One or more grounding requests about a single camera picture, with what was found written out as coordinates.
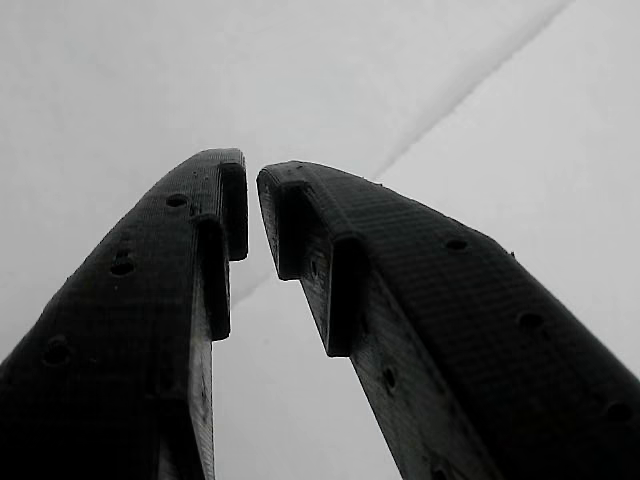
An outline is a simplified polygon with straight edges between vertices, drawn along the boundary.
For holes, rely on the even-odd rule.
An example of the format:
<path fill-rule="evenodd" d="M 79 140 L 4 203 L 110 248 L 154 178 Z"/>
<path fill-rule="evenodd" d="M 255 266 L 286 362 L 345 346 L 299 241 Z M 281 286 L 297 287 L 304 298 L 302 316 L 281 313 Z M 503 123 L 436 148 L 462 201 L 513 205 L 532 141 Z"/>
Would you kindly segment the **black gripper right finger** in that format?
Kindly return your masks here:
<path fill-rule="evenodd" d="M 638 379 L 497 242 L 320 164 L 266 166 L 257 189 L 278 276 L 403 478 L 638 477 Z"/>

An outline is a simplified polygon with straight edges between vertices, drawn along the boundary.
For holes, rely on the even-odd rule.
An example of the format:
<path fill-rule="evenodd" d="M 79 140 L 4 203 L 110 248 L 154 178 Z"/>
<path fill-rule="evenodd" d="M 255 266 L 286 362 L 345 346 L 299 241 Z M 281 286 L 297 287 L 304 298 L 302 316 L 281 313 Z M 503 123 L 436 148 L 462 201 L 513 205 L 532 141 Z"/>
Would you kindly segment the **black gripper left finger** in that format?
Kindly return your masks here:
<path fill-rule="evenodd" d="M 5 479 L 211 479 L 212 345 L 248 253 L 243 153 L 209 149 L 113 227 L 1 365 Z"/>

